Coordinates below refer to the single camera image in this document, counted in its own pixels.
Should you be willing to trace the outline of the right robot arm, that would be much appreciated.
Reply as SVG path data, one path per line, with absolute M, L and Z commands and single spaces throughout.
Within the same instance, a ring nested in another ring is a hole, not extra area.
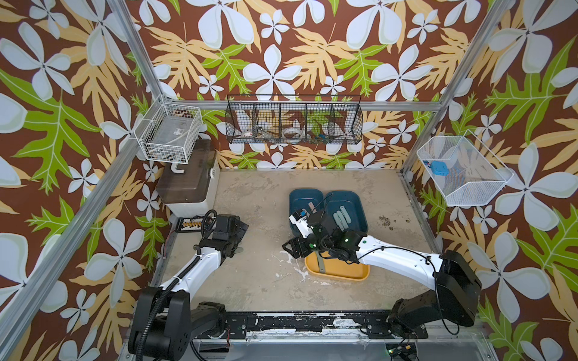
M 477 315 L 482 282 L 464 257 L 455 251 L 428 254 L 383 242 L 367 233 L 343 229 L 323 211 L 295 211 L 290 223 L 298 236 L 284 243 L 293 258 L 326 253 L 331 260 L 376 266 L 427 287 L 410 299 L 399 299 L 386 320 L 388 331 L 409 338 L 427 323 L 440 320 L 471 327 Z

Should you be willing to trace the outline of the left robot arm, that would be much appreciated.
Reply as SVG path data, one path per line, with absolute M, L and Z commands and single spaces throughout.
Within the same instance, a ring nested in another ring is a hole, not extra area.
M 224 332 L 224 305 L 201 302 L 192 309 L 191 300 L 224 260 L 234 256 L 247 230 L 236 215 L 215 210 L 205 214 L 194 257 L 167 282 L 146 287 L 138 298 L 128 341 L 136 360 L 180 360 L 193 338 Z

